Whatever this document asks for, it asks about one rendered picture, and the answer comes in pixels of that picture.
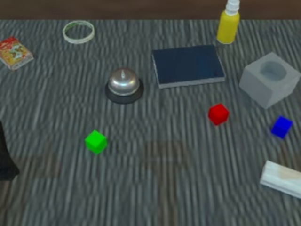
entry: green cube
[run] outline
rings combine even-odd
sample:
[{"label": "green cube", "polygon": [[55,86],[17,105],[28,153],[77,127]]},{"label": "green cube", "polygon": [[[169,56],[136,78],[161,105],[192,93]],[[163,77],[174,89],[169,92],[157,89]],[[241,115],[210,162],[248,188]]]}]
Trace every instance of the green cube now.
[{"label": "green cube", "polygon": [[97,130],[86,137],[85,143],[87,148],[94,154],[100,154],[108,144],[107,138]]}]

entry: white ring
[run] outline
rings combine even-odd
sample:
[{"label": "white ring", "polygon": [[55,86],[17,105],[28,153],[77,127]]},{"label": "white ring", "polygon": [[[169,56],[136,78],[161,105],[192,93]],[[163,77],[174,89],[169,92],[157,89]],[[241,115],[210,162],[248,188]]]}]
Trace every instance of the white ring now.
[{"label": "white ring", "polygon": [[[87,26],[87,27],[91,28],[92,31],[91,31],[91,33],[90,33],[87,37],[85,37],[85,38],[82,38],[82,39],[72,39],[72,38],[68,37],[66,33],[67,33],[67,31],[68,31],[70,28],[72,28],[72,27],[74,27],[74,26]],[[64,37],[64,39],[65,39],[67,42],[71,43],[71,44],[83,44],[83,43],[86,43],[86,42],[90,41],[91,39],[93,39],[93,38],[94,38],[94,35],[95,35],[95,29],[94,29],[94,26],[93,26],[90,22],[84,21],[84,20],[76,20],[76,21],[72,21],[72,22],[66,24],[66,26],[65,26],[64,29],[63,29],[63,37]]]}]

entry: glue bottle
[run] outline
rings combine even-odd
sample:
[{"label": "glue bottle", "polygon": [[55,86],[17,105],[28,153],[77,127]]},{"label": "glue bottle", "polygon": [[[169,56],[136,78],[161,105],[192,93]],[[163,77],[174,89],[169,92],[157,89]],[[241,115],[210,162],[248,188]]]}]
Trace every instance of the glue bottle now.
[{"label": "glue bottle", "polygon": [[217,40],[220,43],[231,44],[234,42],[240,20],[238,10],[239,0],[228,0],[217,31]]}]

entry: circular hole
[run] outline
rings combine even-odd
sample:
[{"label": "circular hole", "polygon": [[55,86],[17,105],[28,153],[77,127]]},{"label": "circular hole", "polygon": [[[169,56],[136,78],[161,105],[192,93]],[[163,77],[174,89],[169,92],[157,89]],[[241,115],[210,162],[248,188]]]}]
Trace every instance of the circular hole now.
[{"label": "circular hole", "polygon": [[285,68],[278,62],[267,61],[260,70],[261,74],[269,80],[279,81],[286,76]]}]

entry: black notebook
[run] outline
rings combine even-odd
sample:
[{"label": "black notebook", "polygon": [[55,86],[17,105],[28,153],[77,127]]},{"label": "black notebook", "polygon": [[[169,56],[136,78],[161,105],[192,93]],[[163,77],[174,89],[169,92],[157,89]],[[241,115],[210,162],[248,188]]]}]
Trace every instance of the black notebook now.
[{"label": "black notebook", "polygon": [[152,51],[159,88],[225,81],[214,45]]},{"label": "black notebook", "polygon": [[0,181],[13,180],[18,174],[19,169],[9,155],[2,123],[0,122]]}]

